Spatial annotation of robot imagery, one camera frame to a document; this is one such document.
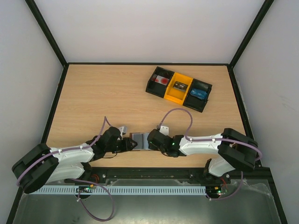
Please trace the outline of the blue credit card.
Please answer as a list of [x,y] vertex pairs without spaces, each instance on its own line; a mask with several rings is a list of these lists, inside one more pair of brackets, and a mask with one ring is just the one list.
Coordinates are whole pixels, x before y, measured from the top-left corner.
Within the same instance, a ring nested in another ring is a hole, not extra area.
[[196,89],[196,88],[192,88],[190,94],[196,98],[201,99],[201,100],[204,100],[207,97],[207,92]]

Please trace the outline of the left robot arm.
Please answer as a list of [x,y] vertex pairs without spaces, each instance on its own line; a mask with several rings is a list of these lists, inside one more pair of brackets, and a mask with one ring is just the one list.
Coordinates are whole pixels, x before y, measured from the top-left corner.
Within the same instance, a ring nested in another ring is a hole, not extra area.
[[30,194],[51,182],[88,177],[90,162],[104,158],[106,153],[131,151],[138,145],[130,137],[124,137],[123,133],[123,126],[112,126],[74,147],[55,148],[40,143],[12,166],[17,185],[24,193]]

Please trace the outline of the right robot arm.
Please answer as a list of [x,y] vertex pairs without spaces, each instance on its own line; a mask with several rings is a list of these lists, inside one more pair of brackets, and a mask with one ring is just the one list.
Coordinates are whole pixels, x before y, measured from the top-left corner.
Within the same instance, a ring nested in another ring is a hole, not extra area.
[[210,183],[233,170],[254,171],[255,163],[261,157],[258,143],[232,128],[225,128],[222,133],[204,137],[170,137],[154,129],[149,133],[147,141],[151,150],[174,158],[194,154],[217,154],[218,157],[209,159],[205,166],[204,178]]

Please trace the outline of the brown leather card holder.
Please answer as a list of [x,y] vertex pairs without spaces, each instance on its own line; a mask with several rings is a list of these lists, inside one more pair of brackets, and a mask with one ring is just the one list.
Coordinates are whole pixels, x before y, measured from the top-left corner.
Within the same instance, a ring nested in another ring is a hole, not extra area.
[[130,133],[130,138],[137,143],[133,151],[149,150],[148,135],[149,133]]

